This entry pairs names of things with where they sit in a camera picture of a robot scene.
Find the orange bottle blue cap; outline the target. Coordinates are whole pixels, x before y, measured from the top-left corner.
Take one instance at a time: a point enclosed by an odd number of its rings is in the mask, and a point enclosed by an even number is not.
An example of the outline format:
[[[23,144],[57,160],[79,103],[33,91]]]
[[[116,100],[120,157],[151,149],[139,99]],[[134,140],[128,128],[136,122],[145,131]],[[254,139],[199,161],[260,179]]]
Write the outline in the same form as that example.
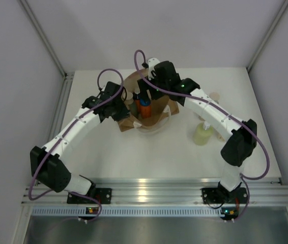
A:
[[[149,118],[152,116],[152,107],[150,100],[140,99],[140,115],[143,119]]]

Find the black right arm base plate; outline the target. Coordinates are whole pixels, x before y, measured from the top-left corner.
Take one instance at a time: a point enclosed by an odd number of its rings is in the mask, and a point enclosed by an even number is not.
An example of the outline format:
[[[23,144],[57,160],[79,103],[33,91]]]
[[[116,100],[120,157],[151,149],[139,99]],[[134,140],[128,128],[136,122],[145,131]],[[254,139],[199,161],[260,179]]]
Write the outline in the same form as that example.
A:
[[[229,192],[217,187],[202,188],[201,194],[204,204],[243,204],[247,202],[248,193],[245,188],[238,188]]]

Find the cream pump bottle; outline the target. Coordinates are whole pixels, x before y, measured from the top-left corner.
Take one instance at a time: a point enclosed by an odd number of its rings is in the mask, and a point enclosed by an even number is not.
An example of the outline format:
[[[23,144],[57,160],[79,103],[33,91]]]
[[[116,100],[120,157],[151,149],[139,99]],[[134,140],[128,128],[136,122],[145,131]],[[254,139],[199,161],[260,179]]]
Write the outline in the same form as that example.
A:
[[[219,141],[225,142],[225,139],[222,137],[222,135],[216,130],[216,137]]]

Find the beige round pump bottle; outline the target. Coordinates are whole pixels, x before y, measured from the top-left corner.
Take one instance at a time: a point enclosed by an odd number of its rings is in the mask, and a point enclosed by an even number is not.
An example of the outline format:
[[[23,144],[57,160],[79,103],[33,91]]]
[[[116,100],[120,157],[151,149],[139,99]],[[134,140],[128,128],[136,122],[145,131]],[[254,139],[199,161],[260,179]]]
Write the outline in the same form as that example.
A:
[[[209,94],[209,97],[217,104],[219,104],[219,100],[220,100],[220,94],[217,92],[211,92]]]

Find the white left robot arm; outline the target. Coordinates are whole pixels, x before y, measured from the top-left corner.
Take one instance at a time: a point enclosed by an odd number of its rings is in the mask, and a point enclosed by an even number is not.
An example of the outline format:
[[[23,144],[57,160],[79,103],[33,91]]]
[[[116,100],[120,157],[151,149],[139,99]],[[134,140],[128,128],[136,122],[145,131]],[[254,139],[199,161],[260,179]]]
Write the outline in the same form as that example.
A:
[[[78,193],[79,198],[90,203],[95,200],[95,184],[72,172],[68,161],[85,136],[105,119],[120,121],[129,117],[130,111],[122,100],[123,88],[107,82],[98,96],[88,97],[75,117],[44,146],[35,146],[30,152],[31,173],[35,180],[59,193]]]

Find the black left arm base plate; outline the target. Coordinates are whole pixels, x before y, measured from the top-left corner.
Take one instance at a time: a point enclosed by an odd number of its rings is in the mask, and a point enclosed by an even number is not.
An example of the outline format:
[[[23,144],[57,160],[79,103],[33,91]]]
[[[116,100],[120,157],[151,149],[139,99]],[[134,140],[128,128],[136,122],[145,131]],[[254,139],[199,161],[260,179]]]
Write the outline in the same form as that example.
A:
[[[110,204],[112,197],[111,188],[95,188],[86,195],[79,193],[69,193],[67,197],[68,204],[95,204],[96,200],[100,204]]]

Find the yellow-green pump bottle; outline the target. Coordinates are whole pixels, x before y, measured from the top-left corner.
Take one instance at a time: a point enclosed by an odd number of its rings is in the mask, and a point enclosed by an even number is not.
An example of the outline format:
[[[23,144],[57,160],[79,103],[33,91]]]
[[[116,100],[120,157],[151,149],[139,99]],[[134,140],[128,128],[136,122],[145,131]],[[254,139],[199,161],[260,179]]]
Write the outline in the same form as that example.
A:
[[[213,127],[207,121],[205,121],[197,125],[194,132],[193,141],[196,145],[199,146],[206,145],[212,137],[213,133]]]

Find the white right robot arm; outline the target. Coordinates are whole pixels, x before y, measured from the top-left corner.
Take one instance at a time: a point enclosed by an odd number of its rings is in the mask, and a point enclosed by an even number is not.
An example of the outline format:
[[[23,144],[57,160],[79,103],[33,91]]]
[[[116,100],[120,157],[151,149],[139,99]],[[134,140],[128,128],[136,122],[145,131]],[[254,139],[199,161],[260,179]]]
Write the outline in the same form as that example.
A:
[[[141,96],[151,95],[152,99],[167,95],[181,106],[192,110],[211,125],[225,140],[221,157],[225,161],[218,189],[218,196],[230,202],[237,195],[241,184],[242,165],[252,155],[257,144],[257,124],[254,120],[243,121],[225,111],[198,83],[191,78],[182,79],[170,61],[150,59],[146,64],[147,75],[137,68],[140,76],[138,85]]]

